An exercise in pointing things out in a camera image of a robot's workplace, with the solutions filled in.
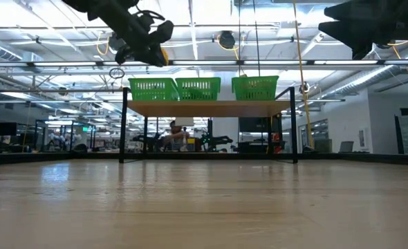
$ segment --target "ceiling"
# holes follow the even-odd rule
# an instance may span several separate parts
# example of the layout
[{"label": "ceiling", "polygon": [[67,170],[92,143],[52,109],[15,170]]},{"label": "ceiling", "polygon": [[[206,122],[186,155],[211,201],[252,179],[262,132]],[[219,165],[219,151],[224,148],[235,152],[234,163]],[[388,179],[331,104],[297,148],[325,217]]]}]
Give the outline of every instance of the ceiling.
[{"label": "ceiling", "polygon": [[[297,33],[293,1],[290,0],[252,0],[244,1],[238,9],[237,1],[231,0],[142,0],[141,9],[159,12],[175,24],[172,39],[164,44],[170,59],[186,60],[236,60],[234,51],[223,50],[212,38],[218,37],[223,30],[232,31],[236,40],[243,37],[239,49],[240,59],[298,59]],[[350,59],[351,49],[328,35],[322,34],[317,27],[320,22],[330,21],[324,15],[324,9],[345,0],[299,0],[297,1],[297,20],[303,59]],[[88,21],[84,13],[76,12],[61,0],[0,0],[0,46],[24,53],[32,52],[46,62],[56,61],[113,61],[114,54],[106,49],[107,37],[111,29],[100,19]],[[404,50],[408,44],[399,46]],[[375,49],[381,58],[393,56],[392,50]],[[125,85],[126,80],[110,80],[107,74],[96,73],[101,68],[90,68],[83,73],[80,68],[69,68],[81,75],[58,75],[35,77],[41,89],[103,89]],[[200,68],[150,68],[131,67],[128,77],[198,77],[205,75]],[[245,68],[247,75],[258,75],[255,68]],[[304,80],[312,85],[323,87],[323,82],[331,87],[340,80],[336,75],[352,75],[355,71],[337,71],[327,66],[322,70],[305,70]],[[0,74],[14,80],[33,83],[33,72],[18,68],[1,68]],[[300,85],[298,70],[261,70],[261,75],[279,75],[277,92],[294,85]],[[14,89],[15,84],[4,81],[2,87]],[[82,94],[58,96],[41,95],[40,98],[77,98]],[[121,100],[121,93],[98,93],[99,100]],[[120,105],[113,104],[119,113]]]}]

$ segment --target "green plastic basket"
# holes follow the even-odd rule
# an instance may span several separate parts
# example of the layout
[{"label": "green plastic basket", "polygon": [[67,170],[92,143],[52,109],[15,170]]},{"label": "green plastic basket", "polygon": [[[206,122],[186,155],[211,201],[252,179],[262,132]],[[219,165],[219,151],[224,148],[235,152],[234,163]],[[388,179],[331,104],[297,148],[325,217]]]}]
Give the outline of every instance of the green plastic basket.
[{"label": "green plastic basket", "polygon": [[279,76],[232,78],[237,100],[274,100]]},{"label": "green plastic basket", "polygon": [[132,100],[178,100],[178,90],[171,78],[129,79]]},{"label": "green plastic basket", "polygon": [[221,78],[177,78],[180,100],[217,100],[221,90]]}]

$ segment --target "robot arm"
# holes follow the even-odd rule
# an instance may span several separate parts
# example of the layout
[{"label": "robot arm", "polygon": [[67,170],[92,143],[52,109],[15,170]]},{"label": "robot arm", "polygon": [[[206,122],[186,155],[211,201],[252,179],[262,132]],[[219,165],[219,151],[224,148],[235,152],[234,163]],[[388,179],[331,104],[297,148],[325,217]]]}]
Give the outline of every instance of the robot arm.
[{"label": "robot arm", "polygon": [[166,66],[167,54],[161,44],[170,40],[174,25],[165,21],[157,31],[150,32],[154,19],[165,18],[150,10],[140,10],[130,14],[128,9],[138,4],[139,0],[63,0],[67,5],[80,12],[87,13],[89,21],[100,18],[113,31],[113,39],[122,40],[117,48],[115,61],[122,64],[126,59],[133,59],[154,66]]}]

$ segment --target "wooden surface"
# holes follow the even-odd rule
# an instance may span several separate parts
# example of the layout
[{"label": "wooden surface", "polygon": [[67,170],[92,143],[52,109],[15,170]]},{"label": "wooden surface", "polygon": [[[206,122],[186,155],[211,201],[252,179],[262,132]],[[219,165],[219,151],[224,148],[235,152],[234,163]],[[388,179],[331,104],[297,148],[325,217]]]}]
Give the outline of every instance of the wooden surface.
[{"label": "wooden surface", "polygon": [[271,117],[290,108],[289,101],[129,101],[146,117]]},{"label": "wooden surface", "polygon": [[408,248],[408,166],[0,166],[0,248]]}]

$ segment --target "wooden tabletop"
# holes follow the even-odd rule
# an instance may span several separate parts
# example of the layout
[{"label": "wooden tabletop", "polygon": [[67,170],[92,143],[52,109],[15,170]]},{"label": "wooden tabletop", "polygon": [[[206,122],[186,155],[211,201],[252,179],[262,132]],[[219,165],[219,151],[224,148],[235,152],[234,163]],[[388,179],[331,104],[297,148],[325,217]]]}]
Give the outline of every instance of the wooden tabletop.
[{"label": "wooden tabletop", "polygon": [[290,108],[289,101],[129,101],[145,117],[270,117]]}]

